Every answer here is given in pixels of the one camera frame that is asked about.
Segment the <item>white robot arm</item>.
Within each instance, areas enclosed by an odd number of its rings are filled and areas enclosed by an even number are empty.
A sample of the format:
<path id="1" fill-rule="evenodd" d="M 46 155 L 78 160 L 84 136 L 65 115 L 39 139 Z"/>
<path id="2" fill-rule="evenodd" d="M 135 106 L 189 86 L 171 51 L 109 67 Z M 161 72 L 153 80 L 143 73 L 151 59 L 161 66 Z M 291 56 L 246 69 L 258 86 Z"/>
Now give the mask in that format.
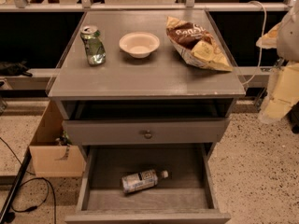
<path id="1" fill-rule="evenodd" d="M 273 68 L 267 94 L 261 104 L 259 120 L 270 124 L 284 118 L 299 102 L 299 3 L 288 11 L 282 21 L 261 36 L 256 46 L 276 49 L 287 64 Z"/>

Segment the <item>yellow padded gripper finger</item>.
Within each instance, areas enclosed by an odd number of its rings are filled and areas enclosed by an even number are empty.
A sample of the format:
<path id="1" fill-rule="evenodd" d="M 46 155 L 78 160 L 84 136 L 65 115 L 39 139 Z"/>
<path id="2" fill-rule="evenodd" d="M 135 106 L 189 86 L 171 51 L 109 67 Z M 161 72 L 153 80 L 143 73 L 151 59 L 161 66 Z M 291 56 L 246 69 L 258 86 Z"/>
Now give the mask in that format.
<path id="1" fill-rule="evenodd" d="M 277 47 L 278 28 L 280 23 L 272 27 L 266 34 L 262 35 L 256 42 L 261 49 L 275 49 Z"/>
<path id="2" fill-rule="evenodd" d="M 269 77 L 267 95 L 263 99 L 258 119 L 271 124 L 284 118 L 299 102 L 299 63 L 287 63 L 274 68 Z"/>

